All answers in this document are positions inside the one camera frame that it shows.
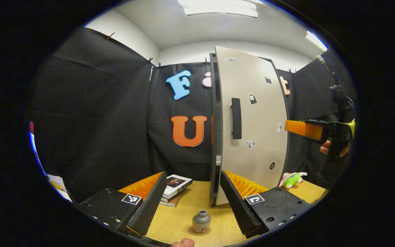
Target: ceiling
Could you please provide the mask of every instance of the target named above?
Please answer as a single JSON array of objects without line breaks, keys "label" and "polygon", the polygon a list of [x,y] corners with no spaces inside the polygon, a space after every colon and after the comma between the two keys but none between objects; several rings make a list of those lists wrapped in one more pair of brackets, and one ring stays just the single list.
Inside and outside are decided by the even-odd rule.
[{"label": "ceiling", "polygon": [[185,15],[177,0],[133,0],[114,9],[160,50],[212,40],[249,41],[312,57],[323,53],[306,39],[307,28],[273,5],[257,3],[258,18],[235,14]]}]

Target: black curtain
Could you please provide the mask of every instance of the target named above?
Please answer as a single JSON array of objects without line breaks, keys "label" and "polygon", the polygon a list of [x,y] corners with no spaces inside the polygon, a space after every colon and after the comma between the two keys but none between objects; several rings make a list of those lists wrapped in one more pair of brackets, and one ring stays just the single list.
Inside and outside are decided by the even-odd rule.
[{"label": "black curtain", "polygon": [[147,99],[152,64],[127,46],[80,28],[39,70],[29,119],[44,170],[76,202],[151,175]]},{"label": "black curtain", "polygon": [[[339,77],[343,92],[357,105],[356,89],[348,69],[332,49],[321,55],[330,70],[320,60],[315,59],[301,70],[288,72],[277,69],[280,76],[288,82],[286,104],[290,120],[314,119],[321,121],[338,121],[337,104],[332,100],[330,87],[334,85],[331,72]],[[345,122],[353,120],[354,111],[346,106]],[[320,185],[317,173],[324,167],[327,155],[320,152],[321,144],[308,142],[302,136],[290,133],[289,156],[285,172],[307,172],[305,180]]]},{"label": "black curtain", "polygon": [[[190,93],[174,100],[174,92],[166,79],[184,70],[191,72]],[[207,62],[172,64],[154,68],[149,89],[147,115],[147,137],[152,172],[165,170],[168,175],[176,174],[197,181],[210,180],[212,162],[211,146],[211,88],[202,84],[205,73],[210,71]],[[188,117],[185,124],[185,137],[195,136],[194,116],[205,116],[204,139],[196,147],[182,147],[172,138],[174,116]]]}]

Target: metal canister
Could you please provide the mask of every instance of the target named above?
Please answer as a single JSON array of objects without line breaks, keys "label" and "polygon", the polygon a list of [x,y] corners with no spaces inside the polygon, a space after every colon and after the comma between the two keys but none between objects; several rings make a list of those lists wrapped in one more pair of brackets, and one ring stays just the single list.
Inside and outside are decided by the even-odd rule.
[{"label": "metal canister", "polygon": [[206,233],[210,229],[211,216],[207,214],[206,210],[200,210],[193,217],[192,230],[194,233]]}]

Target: paper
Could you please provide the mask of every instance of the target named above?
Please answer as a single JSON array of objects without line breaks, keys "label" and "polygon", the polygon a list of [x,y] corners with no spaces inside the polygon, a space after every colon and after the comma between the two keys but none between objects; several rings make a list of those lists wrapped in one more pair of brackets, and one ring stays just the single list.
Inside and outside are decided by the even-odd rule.
[{"label": "paper", "polygon": [[50,179],[51,184],[53,187],[61,194],[63,198],[66,200],[69,200],[72,202],[71,197],[67,193],[67,190],[65,188],[65,183],[63,182],[63,179],[59,176],[53,176],[53,175],[48,175],[48,178]]}]

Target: orange letter u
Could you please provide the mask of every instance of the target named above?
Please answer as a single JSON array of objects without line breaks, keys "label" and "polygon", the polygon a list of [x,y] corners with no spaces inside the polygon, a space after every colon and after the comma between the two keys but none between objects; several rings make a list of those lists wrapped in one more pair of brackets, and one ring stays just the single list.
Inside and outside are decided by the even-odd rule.
[{"label": "orange letter u", "polygon": [[196,135],[193,139],[185,137],[185,123],[188,121],[188,117],[174,116],[171,121],[173,122],[173,140],[179,146],[196,147],[204,140],[204,122],[207,121],[207,117],[193,117],[193,121],[196,123]]}]

